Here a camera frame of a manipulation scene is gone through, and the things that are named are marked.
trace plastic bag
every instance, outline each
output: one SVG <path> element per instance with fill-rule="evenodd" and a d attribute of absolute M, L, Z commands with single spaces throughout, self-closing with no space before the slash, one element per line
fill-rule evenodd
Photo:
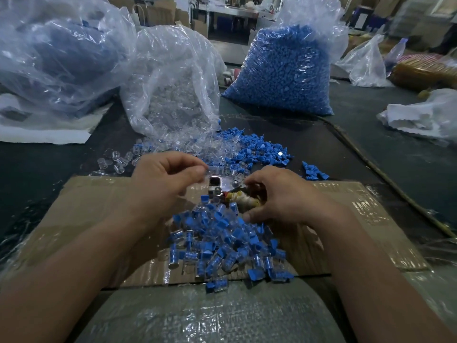
<path fill-rule="evenodd" d="M 130 124 L 150 137 L 179 132 L 185 125 L 215 131 L 218 76 L 226 69 L 210 41 L 190 28 L 141 30 L 133 73 L 120 92 Z"/>
<path fill-rule="evenodd" d="M 412 105 L 390 104 L 377 117 L 384 125 L 427 138 L 457 139 L 457 91 L 432 91 L 426 102 Z"/>
<path fill-rule="evenodd" d="M 129 76 L 129 12 L 107 0 L 0 0 L 0 83 L 62 116 L 82 116 Z"/>
<path fill-rule="evenodd" d="M 330 63 L 348 43 L 339 0 L 284 0 L 274 26 L 259 30 L 237 80 L 222 96 L 260 106 L 333 114 Z"/>
<path fill-rule="evenodd" d="M 386 79 L 386 67 L 378 48 L 383 39 L 383 35 L 374 35 L 371 40 L 358 45 L 335 63 L 349 73 L 351 84 L 363 87 L 393 86 Z"/>

